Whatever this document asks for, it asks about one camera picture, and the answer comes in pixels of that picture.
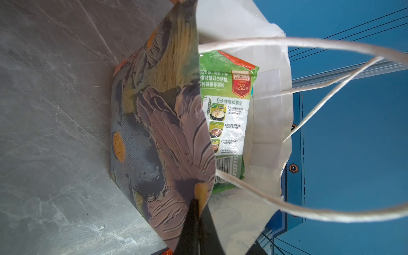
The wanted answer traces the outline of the green snack pouch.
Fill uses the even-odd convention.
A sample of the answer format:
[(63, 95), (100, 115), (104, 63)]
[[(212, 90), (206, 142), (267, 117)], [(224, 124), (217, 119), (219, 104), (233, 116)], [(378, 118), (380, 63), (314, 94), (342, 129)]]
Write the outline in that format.
[(202, 108), (216, 168), (242, 180), (250, 98), (259, 68), (221, 51), (199, 55)]

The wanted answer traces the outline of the red yellow snack packet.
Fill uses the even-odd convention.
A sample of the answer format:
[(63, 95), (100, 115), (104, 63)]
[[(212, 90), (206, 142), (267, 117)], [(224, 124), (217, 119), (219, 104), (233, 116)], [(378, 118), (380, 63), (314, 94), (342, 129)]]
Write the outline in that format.
[(169, 248), (164, 249), (160, 255), (173, 255), (173, 251)]

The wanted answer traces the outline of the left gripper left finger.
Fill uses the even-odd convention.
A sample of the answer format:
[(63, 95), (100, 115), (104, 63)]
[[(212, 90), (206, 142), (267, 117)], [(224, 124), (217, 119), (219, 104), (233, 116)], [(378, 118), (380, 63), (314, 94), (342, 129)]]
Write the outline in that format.
[(198, 255), (200, 245), (199, 202), (192, 199), (174, 255)]

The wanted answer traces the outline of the floral paper bag white handles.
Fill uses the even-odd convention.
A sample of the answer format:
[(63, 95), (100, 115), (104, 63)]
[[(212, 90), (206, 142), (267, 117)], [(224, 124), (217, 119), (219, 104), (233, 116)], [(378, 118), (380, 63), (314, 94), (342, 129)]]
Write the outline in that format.
[[(287, 37), (253, 1), (177, 1), (147, 42), (114, 72), (110, 175), (173, 252), (192, 199), (199, 217), (208, 205), (226, 255), (244, 255), (281, 211), (333, 223), (371, 223), (407, 217), (408, 206), (365, 212), (307, 209), (284, 201), (282, 170), (292, 152), (294, 93), (289, 47), (371, 55), (361, 68), (325, 86), (334, 89), (305, 124), (348, 82), (388, 59), (406, 54), (341, 40)], [(221, 51), (259, 68), (250, 98), (240, 180), (216, 168), (200, 93), (199, 55)]]

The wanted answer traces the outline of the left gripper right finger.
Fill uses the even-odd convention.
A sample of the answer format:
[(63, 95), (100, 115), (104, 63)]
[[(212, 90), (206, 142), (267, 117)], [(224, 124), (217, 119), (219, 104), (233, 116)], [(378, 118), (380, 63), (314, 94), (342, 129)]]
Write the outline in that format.
[(200, 217), (200, 254), (201, 255), (225, 255), (220, 243), (211, 212), (208, 205), (205, 206)]

